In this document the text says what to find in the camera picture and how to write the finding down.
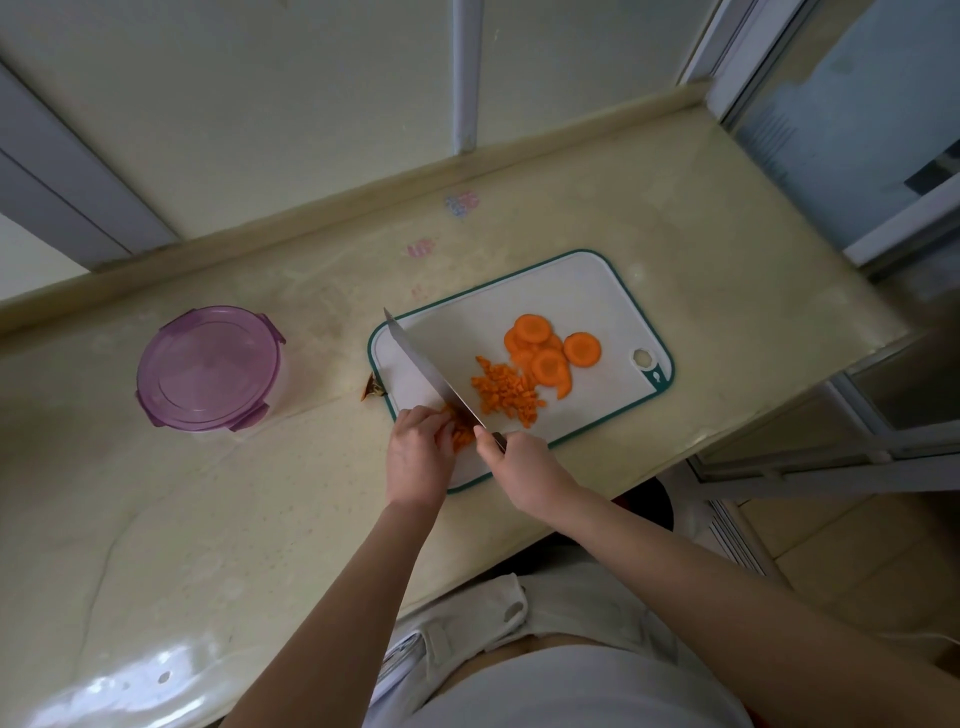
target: countertop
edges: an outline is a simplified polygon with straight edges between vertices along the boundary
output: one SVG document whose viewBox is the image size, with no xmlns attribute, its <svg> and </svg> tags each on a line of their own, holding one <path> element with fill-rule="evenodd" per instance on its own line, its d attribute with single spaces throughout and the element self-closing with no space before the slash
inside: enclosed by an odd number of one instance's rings
<svg viewBox="0 0 960 728">
<path fill-rule="evenodd" d="M 221 715 L 381 507 L 392 421 L 359 392 L 383 306 L 575 248 L 612 262 L 677 366 L 665 394 L 556 449 L 609 497 L 906 333 L 690 109 L 8 337 L 0 725 Z M 286 404 L 243 436 L 155 429 L 133 398 L 139 355 L 160 326 L 216 303 L 286 335 Z M 544 532 L 492 481 L 450 497 L 404 608 Z"/>
</svg>

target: forearm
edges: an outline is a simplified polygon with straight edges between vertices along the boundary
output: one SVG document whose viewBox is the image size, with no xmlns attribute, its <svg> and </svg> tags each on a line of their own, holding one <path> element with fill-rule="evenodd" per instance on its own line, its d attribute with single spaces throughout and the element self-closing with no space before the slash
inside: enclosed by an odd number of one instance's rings
<svg viewBox="0 0 960 728">
<path fill-rule="evenodd" d="M 587 549 L 747 704 L 785 724 L 940 725 L 955 681 L 704 548 L 579 490 L 550 524 Z"/>
<path fill-rule="evenodd" d="M 410 573 L 435 519 L 423 508 L 387 506 L 223 728 L 360 725 Z"/>
</svg>

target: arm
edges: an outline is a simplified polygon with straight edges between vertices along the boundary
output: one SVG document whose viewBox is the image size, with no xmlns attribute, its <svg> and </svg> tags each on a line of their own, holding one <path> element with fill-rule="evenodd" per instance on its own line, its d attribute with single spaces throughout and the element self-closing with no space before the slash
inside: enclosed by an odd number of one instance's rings
<svg viewBox="0 0 960 728">
<path fill-rule="evenodd" d="M 410 572 L 446 495 L 449 420 L 427 407 L 397 415 L 387 448 L 387 506 L 223 728 L 363 722 Z"/>
<path fill-rule="evenodd" d="M 954 725 L 960 685 L 790 592 L 582 488 L 540 438 L 478 449 L 511 501 L 577 541 L 731 691 L 793 725 Z"/>
</svg>

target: cutting board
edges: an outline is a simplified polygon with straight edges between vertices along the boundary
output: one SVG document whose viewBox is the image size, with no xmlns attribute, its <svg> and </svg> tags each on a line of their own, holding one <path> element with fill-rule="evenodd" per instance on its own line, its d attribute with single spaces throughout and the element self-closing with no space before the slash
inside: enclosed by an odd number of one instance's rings
<svg viewBox="0 0 960 728">
<path fill-rule="evenodd" d="M 530 432 L 551 447 L 664 392 L 674 378 L 673 361 L 610 263 L 593 251 L 574 251 L 504 278 L 397 316 L 414 344 L 491 429 L 520 428 L 505 415 L 481 414 L 470 386 L 481 376 L 477 355 L 492 362 L 510 360 L 503 335 L 522 313 L 538 313 L 563 339 L 588 331 L 600 340 L 603 356 L 588 369 L 570 367 L 573 391 L 557 400 L 552 387 L 538 387 L 547 402 Z M 440 396 L 414 367 L 386 323 L 370 337 L 373 373 L 387 397 L 390 414 L 418 404 L 443 406 Z M 449 492 L 464 490 L 490 476 L 475 446 L 457 455 Z"/>
</svg>

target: plastic food container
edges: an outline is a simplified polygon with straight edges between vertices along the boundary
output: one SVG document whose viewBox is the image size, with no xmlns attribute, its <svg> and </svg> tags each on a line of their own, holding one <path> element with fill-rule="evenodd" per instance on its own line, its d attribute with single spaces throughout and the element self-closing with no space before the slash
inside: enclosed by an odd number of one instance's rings
<svg viewBox="0 0 960 728">
<path fill-rule="evenodd" d="M 137 401 L 157 427 L 252 427 L 280 395 L 285 343 L 262 313 L 230 305 L 192 309 L 144 350 L 136 370 Z"/>
</svg>

